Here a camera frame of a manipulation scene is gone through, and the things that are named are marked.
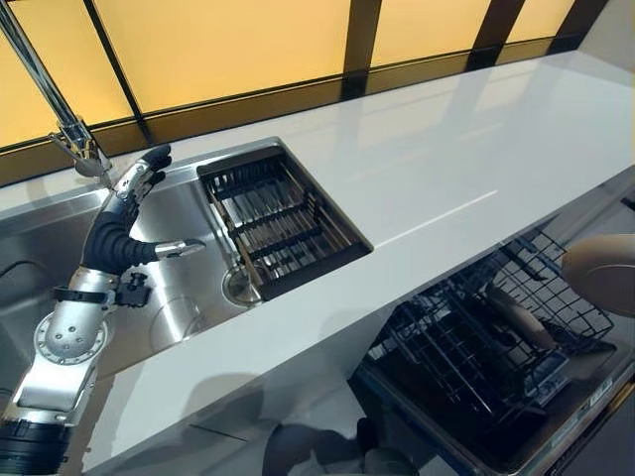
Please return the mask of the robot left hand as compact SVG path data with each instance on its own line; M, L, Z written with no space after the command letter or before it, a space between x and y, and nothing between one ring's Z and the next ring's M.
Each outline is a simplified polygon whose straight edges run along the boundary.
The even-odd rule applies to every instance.
M121 176L86 236L80 262L83 267L120 276L139 265L183 257L205 248L202 241L193 238L143 242L130 236L143 199L165 179L164 169L171 163L171 147L162 145L144 154Z

